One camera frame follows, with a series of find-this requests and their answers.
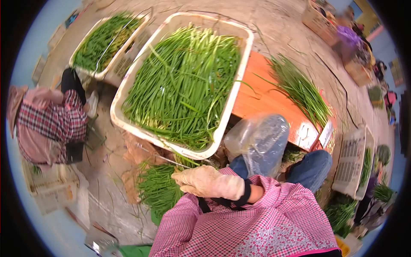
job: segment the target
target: blue wall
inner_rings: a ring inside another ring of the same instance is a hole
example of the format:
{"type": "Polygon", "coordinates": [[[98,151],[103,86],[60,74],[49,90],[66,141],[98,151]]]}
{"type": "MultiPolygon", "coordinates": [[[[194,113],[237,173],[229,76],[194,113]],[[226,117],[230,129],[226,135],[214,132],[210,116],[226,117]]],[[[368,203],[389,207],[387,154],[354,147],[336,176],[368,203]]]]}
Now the blue wall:
{"type": "Polygon", "coordinates": [[[48,52],[48,40],[56,28],[80,6],[81,0],[47,1],[31,25],[20,48],[12,73],[12,85],[35,87],[31,80],[31,74],[40,55],[48,52]]]}
{"type": "MultiPolygon", "coordinates": [[[[47,42],[55,29],[78,7],[81,0],[49,0],[33,22],[21,46],[12,73],[11,84],[34,87],[31,74],[38,58],[47,52],[47,42]]],[[[42,216],[30,196],[21,167],[17,142],[7,127],[10,168],[23,207],[39,236],[54,256],[95,256],[83,243],[85,232],[64,211],[42,216]]]]}
{"type": "Polygon", "coordinates": [[[344,11],[347,6],[351,4],[353,0],[327,0],[336,10],[337,12],[344,11]]]}
{"type": "MultiPolygon", "coordinates": [[[[395,191],[399,191],[402,185],[402,180],[404,178],[405,172],[405,163],[406,158],[404,155],[401,154],[401,143],[399,140],[399,133],[398,133],[398,126],[395,130],[395,149],[394,149],[394,159],[391,160],[394,162],[393,166],[393,173],[391,177],[390,188],[395,191]]],[[[377,237],[378,233],[381,231],[381,228],[384,226],[382,224],[378,228],[370,231],[364,238],[363,238],[363,246],[361,249],[354,255],[354,257],[361,257],[365,254],[368,248],[372,245],[375,238],[377,237]]]]}
{"type": "Polygon", "coordinates": [[[384,28],[384,30],[374,38],[371,42],[372,46],[372,53],[374,54],[376,59],[380,59],[385,63],[387,66],[386,73],[384,75],[384,79],[390,87],[390,90],[397,93],[398,100],[393,105],[393,109],[395,111],[397,121],[399,117],[399,102],[401,101],[401,94],[405,90],[405,84],[401,85],[400,87],[395,87],[393,75],[391,74],[391,69],[389,67],[389,62],[397,57],[397,53],[395,52],[395,45],[392,41],[388,31],[384,28]]]}

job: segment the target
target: clear plastic bag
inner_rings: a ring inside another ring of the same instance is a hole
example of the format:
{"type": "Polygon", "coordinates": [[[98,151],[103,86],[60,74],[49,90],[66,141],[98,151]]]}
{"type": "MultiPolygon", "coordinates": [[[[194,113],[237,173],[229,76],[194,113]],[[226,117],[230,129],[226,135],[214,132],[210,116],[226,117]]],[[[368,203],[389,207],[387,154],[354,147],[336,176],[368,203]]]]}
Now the clear plastic bag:
{"type": "Polygon", "coordinates": [[[278,114],[241,120],[224,138],[229,161],[242,155],[248,177],[255,174],[275,177],[287,145],[289,128],[289,123],[278,114]]]}

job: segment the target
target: work glove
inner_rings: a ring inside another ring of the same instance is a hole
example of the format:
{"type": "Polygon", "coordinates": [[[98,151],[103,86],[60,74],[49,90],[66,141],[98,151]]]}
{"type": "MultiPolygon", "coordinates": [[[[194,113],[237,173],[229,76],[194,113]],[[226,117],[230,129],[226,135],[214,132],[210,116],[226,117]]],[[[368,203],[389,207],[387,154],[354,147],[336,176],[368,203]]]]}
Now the work glove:
{"type": "Polygon", "coordinates": [[[171,178],[181,191],[204,198],[225,198],[237,201],[244,194],[244,179],[219,173],[214,167],[203,165],[175,172],[171,178]]]}

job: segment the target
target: wooden table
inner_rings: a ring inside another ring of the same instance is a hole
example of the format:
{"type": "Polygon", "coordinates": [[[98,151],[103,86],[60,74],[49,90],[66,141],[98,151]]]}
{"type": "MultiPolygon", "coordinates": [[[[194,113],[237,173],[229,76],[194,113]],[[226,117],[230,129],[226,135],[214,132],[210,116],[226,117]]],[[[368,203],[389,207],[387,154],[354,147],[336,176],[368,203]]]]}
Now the wooden table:
{"type": "MultiPolygon", "coordinates": [[[[251,118],[257,113],[281,114],[290,124],[288,137],[290,143],[307,152],[323,149],[318,141],[319,133],[302,111],[287,96],[277,91],[276,86],[255,75],[258,74],[273,83],[277,83],[272,77],[271,67],[267,64],[268,62],[263,55],[251,51],[242,80],[248,83],[256,93],[244,83],[241,84],[232,114],[239,118],[251,118]]],[[[335,114],[331,117],[334,128],[336,128],[335,117],[335,114]]]]}

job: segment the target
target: white shoe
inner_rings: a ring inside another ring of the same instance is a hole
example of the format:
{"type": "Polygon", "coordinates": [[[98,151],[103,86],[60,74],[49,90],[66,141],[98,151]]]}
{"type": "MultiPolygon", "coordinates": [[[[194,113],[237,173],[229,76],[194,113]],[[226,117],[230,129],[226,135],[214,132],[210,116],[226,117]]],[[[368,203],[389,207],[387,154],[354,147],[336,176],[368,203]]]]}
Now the white shoe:
{"type": "Polygon", "coordinates": [[[99,102],[99,94],[96,90],[91,93],[89,99],[87,99],[87,103],[90,105],[90,109],[87,112],[87,116],[90,118],[94,118],[97,114],[97,103],[99,102]]]}

